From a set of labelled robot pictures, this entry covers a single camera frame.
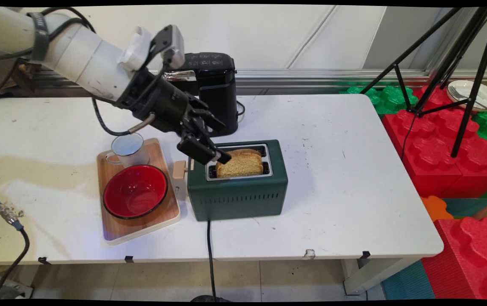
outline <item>white table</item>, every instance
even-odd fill
[[[247,112],[215,142],[278,139],[288,173],[281,215],[212,222],[216,260],[346,259],[348,293],[362,292],[442,251],[434,228],[365,95],[240,96]],[[100,103],[112,130],[138,120]],[[151,127],[170,171],[185,159],[175,133]],[[23,264],[197,261],[208,258],[206,223],[181,201],[181,220],[110,246],[103,240],[96,156],[108,150],[88,98],[0,99],[0,200],[23,210],[31,247]],[[0,217],[0,265],[23,241]],[[363,251],[372,259],[356,267]]]

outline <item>bread slice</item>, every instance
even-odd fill
[[[252,149],[229,151],[232,157],[226,164],[216,163],[218,178],[233,178],[234,176],[256,176],[262,174],[262,155]]]

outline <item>tripod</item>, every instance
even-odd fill
[[[476,78],[474,79],[474,83],[472,89],[470,91],[470,95],[467,99],[463,99],[458,102],[450,103],[444,106],[436,107],[431,110],[423,111],[424,105],[432,91],[436,88],[436,85],[441,82],[440,89],[443,89],[449,78],[455,71],[455,68],[459,64],[461,58],[463,58],[464,53],[467,51],[468,47],[472,43],[473,39],[479,33],[483,25],[487,22],[487,6],[481,6],[476,10],[473,14],[472,18],[469,20],[468,24],[463,29],[463,32],[457,38],[451,50],[449,50],[447,56],[442,61],[438,68],[438,72],[432,78],[432,81],[428,85],[426,91],[423,93],[422,97],[419,99],[419,102],[412,107],[410,105],[408,94],[404,89],[404,81],[400,74],[399,63],[404,60],[410,53],[412,53],[420,44],[422,44],[428,37],[432,35],[436,30],[438,30],[446,21],[448,21],[453,15],[455,15],[461,8],[452,8],[442,19],[440,19],[436,24],[432,26],[422,37],[420,37],[412,46],[408,48],[408,50],[404,51],[401,56],[399,56],[392,64],[390,64],[382,73],[380,73],[368,86],[364,87],[360,93],[364,94],[370,88],[379,82],[385,75],[387,75],[391,70],[395,69],[396,77],[399,80],[400,88],[402,90],[402,94],[404,95],[404,100],[406,103],[406,111],[415,113],[415,116],[422,117],[425,114],[430,114],[433,112],[438,112],[441,110],[445,110],[447,108],[455,107],[462,104],[467,104],[467,107],[464,111],[463,120],[461,120],[461,126],[459,126],[459,131],[457,132],[457,138],[455,139],[455,144],[453,145],[453,149],[451,151],[451,157],[457,157],[457,153],[459,153],[459,148],[461,147],[461,141],[463,140],[463,135],[465,130],[467,129],[468,120],[470,119],[470,115],[472,112],[472,108],[474,102],[476,101],[476,97],[478,94],[478,90],[480,89],[480,84],[483,79],[483,75],[485,74],[485,70],[487,67],[487,43],[485,46],[485,50],[483,51],[483,55],[480,61],[480,65],[478,66]]]

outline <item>white mug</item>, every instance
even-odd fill
[[[119,161],[112,161],[109,157],[117,155]],[[111,164],[121,164],[124,168],[137,164],[148,164],[151,160],[147,148],[143,145],[140,134],[119,136],[111,143],[111,152],[107,153],[105,160]]]

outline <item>white plate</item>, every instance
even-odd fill
[[[458,93],[460,93],[463,96],[468,97],[470,95],[470,91],[472,90],[474,82],[473,81],[465,81],[465,80],[457,80],[449,83],[447,86],[448,87],[454,87]],[[447,91],[447,96],[451,101],[453,102],[458,102],[461,101],[464,98],[461,99],[455,99],[449,91]],[[476,101],[483,104],[484,106],[487,106],[487,86],[480,84],[480,89],[478,90],[478,97],[476,97]],[[474,103],[474,107],[472,108],[473,111],[477,112],[485,112],[486,109],[482,107],[481,105],[478,105],[477,103]]]

